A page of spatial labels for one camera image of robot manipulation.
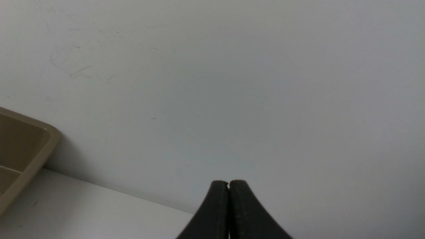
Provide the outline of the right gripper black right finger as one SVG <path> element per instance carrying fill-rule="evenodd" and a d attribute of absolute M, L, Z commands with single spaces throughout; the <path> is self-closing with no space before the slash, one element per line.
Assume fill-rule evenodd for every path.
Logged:
<path fill-rule="evenodd" d="M 272 218 L 244 180 L 230 182 L 231 239 L 291 239 L 292 237 Z"/>

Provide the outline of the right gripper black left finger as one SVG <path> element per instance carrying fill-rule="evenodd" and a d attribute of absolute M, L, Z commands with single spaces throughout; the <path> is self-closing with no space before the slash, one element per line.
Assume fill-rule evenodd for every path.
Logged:
<path fill-rule="evenodd" d="M 199 209 L 178 239 L 228 239 L 229 189 L 225 181 L 212 181 Z"/>

